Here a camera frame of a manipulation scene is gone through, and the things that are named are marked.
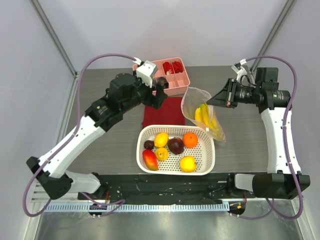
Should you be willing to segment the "small yellow bumpy fruit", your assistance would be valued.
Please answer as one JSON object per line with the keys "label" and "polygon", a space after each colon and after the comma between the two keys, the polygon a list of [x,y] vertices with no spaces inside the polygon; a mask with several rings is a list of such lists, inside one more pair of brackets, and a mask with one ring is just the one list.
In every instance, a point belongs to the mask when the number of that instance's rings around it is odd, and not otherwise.
{"label": "small yellow bumpy fruit", "polygon": [[159,161],[165,161],[169,157],[169,151],[165,147],[160,147],[155,151],[155,156]]}

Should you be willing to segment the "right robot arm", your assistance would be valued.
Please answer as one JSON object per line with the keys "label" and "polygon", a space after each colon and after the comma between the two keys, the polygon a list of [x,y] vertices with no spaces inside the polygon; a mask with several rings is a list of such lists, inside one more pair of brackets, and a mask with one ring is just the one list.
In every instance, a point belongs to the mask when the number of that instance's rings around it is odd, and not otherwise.
{"label": "right robot arm", "polygon": [[233,198],[243,191],[252,192],[255,197],[292,200],[310,186],[309,175],[304,175],[298,164],[291,132],[291,112],[286,113],[291,94],[280,90],[276,67],[258,68],[254,83],[242,84],[247,76],[239,64],[232,66],[236,78],[229,78],[208,105],[233,109],[239,103],[258,107],[263,121],[267,148],[267,172],[261,174],[233,173],[227,178],[226,193]]}

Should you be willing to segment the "yellow banana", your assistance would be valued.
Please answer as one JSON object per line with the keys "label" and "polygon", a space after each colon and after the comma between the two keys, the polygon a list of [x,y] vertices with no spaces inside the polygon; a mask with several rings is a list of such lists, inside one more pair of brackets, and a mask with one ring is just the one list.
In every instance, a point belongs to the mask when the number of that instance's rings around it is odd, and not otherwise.
{"label": "yellow banana", "polygon": [[195,124],[204,129],[214,140],[225,142],[225,133],[217,120],[216,114],[210,115],[209,106],[206,103],[201,104],[194,113]]}

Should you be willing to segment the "dark red apple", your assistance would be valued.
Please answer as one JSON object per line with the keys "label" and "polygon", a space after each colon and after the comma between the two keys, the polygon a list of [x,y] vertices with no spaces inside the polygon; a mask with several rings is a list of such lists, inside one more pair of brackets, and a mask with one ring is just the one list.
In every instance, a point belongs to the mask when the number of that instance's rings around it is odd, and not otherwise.
{"label": "dark red apple", "polygon": [[179,155],[184,152],[183,140],[179,137],[170,139],[167,143],[168,149],[175,155]]}

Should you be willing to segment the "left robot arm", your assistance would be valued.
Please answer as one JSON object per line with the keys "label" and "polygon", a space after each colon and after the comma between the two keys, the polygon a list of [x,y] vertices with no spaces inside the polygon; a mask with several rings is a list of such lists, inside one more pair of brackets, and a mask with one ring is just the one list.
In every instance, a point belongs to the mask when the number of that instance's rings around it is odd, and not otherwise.
{"label": "left robot arm", "polygon": [[140,77],[118,74],[110,82],[106,94],[91,104],[70,133],[40,158],[30,157],[26,164],[49,198],[57,200],[67,193],[84,192],[97,200],[102,199],[108,185],[98,173],[75,173],[68,171],[68,167],[91,143],[122,121],[132,108],[144,104],[159,109],[167,98],[164,92],[167,86],[158,80],[155,87],[150,87]]}

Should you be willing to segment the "clear zip top bag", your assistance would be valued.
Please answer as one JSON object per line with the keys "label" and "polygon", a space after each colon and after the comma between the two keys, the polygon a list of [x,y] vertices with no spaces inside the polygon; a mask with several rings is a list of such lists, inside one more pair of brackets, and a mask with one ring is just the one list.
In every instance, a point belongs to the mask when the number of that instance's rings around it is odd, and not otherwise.
{"label": "clear zip top bag", "polygon": [[181,101],[181,111],[186,119],[205,130],[218,144],[226,143],[226,135],[221,127],[215,107],[208,105],[211,94],[203,89],[188,87]]}

